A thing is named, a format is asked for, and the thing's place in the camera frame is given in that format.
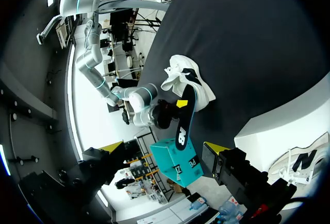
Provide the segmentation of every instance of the floor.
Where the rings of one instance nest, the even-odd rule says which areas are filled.
[[[150,20],[154,20],[156,15],[157,18],[162,20],[165,16],[164,11],[155,11],[149,9],[140,9],[138,12],[140,15],[148,18]],[[139,41],[136,41],[135,51],[137,54],[142,53],[142,55],[147,58],[151,45],[156,36],[151,27],[145,26],[143,30],[151,31],[151,32],[139,32],[137,37]],[[230,196],[230,192],[227,190],[225,186],[219,186],[214,179],[201,177],[192,184],[187,187],[191,193],[199,193],[201,196],[207,199],[209,206],[214,209],[218,209],[219,206],[227,200]]]

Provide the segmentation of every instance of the shelving unit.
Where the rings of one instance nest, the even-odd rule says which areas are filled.
[[[155,135],[153,134],[150,127],[149,127],[149,131],[150,131],[149,133],[146,133],[144,135],[135,137],[137,143],[139,144],[139,147],[140,147],[140,150],[141,150],[143,156],[146,156],[146,155],[150,154],[150,152],[147,150],[147,146],[146,146],[143,138],[147,135],[152,135],[152,138],[153,138],[154,142],[156,142]],[[148,157],[148,159],[149,159],[149,161],[151,161],[150,163],[148,162],[149,170],[150,171],[157,170],[158,166],[155,165],[155,162],[153,161],[152,157],[150,156],[150,157]],[[154,179],[156,180],[156,184],[158,185],[159,189],[161,190],[164,198],[166,199],[167,202],[169,202],[171,200],[173,194],[174,194],[174,190],[166,189],[166,187],[164,185],[164,182],[161,180],[158,172],[155,173],[153,176],[154,176]]]

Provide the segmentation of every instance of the n logo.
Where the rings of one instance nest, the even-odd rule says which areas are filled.
[[[292,166],[292,170],[294,172],[296,172],[301,164],[301,169],[304,170],[304,169],[307,169],[310,164],[312,163],[315,155],[316,155],[316,151],[317,150],[313,150],[311,153],[310,153],[310,156],[308,156],[308,153],[302,153],[299,155],[299,157],[297,158],[296,162],[294,163],[294,165]]]
[[[178,142],[184,146],[185,145],[185,140],[186,140],[186,131],[184,130],[183,127],[180,128],[180,134],[179,134],[179,140]]]

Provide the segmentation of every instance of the white sneaker on shelf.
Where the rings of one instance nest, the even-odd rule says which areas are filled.
[[[161,84],[164,91],[172,88],[174,94],[182,97],[187,84],[191,85],[197,94],[195,111],[205,108],[210,101],[216,99],[211,88],[202,80],[196,62],[183,55],[173,55],[170,67],[165,69],[168,78]]]
[[[325,165],[329,149],[329,133],[323,134],[307,148],[293,148],[281,156],[268,171],[268,183],[279,178],[297,187],[295,197],[307,197],[317,188],[318,177]],[[292,209],[301,203],[291,203],[283,209]]]

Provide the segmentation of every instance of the black tabletop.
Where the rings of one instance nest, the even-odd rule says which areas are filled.
[[[329,71],[325,51],[299,0],[174,0],[148,54],[139,85],[160,89],[172,55],[193,59],[217,99],[194,115],[190,137],[228,148],[252,117],[296,98]],[[156,130],[175,137],[177,123]]]

